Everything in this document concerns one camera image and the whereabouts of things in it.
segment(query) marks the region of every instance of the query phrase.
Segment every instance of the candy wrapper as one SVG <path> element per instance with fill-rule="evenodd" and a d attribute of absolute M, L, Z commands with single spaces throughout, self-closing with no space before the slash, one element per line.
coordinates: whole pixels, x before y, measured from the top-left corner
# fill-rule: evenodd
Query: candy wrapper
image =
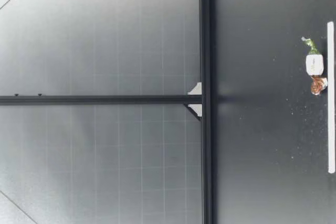
<path fill-rule="evenodd" d="M 306 57 L 306 71 L 307 74 L 313 79 L 311 84 L 311 92 L 315 95 L 319 95 L 322 90 L 328 86 L 328 81 L 325 77 L 321 77 L 324 71 L 323 56 L 316 48 L 315 43 L 311 39 L 302 37 L 308 46 L 310 51 Z"/>

